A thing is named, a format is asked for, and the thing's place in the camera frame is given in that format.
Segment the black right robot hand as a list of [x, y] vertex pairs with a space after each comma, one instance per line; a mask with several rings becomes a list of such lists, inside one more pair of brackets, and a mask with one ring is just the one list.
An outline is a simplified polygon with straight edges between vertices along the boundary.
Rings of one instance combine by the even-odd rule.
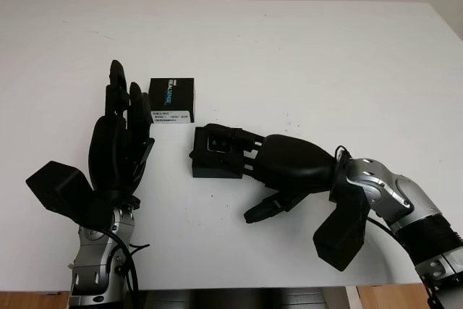
[[276, 191], [244, 213], [248, 224], [288, 212], [309, 194], [330, 190], [336, 166], [334, 156], [306, 140], [263, 137], [220, 124], [195, 129], [190, 158], [195, 178], [247, 175]]

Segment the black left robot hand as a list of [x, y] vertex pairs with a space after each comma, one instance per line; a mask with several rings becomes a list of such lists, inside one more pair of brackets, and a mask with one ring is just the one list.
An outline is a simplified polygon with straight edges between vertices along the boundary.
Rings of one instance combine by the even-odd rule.
[[155, 140], [149, 95], [127, 84], [122, 64], [113, 60], [104, 115], [94, 127], [88, 166], [93, 189], [117, 206], [140, 207], [135, 197]]

